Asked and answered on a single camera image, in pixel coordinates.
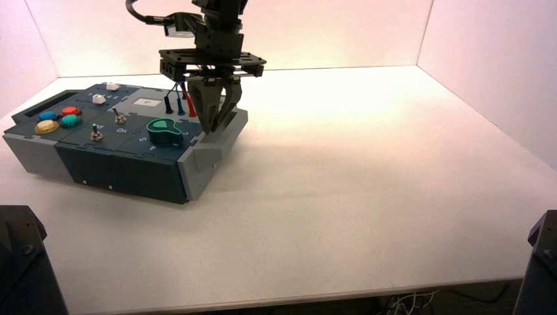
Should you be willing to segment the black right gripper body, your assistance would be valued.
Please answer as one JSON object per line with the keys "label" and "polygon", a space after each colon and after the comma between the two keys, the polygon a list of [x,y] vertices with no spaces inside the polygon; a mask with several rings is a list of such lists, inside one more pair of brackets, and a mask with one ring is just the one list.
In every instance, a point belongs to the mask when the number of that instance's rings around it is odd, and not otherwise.
{"label": "black right gripper body", "polygon": [[221,27],[209,22],[180,22],[165,27],[166,35],[192,35],[194,48],[162,49],[160,73],[175,82],[199,77],[229,77],[237,71],[262,76],[266,60],[243,51],[241,24]]}

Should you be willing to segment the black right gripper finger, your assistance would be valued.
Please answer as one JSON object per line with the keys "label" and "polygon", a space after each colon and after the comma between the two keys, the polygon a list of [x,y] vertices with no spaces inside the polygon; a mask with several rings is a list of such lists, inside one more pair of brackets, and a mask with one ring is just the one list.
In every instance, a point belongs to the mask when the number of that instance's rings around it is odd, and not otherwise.
{"label": "black right gripper finger", "polygon": [[240,81],[225,81],[223,83],[223,88],[225,90],[225,99],[215,117],[215,129],[218,129],[222,125],[225,118],[231,113],[242,96]]}
{"label": "black right gripper finger", "polygon": [[220,103],[223,89],[222,81],[188,82],[188,92],[205,133],[216,131],[227,114],[226,103]]}

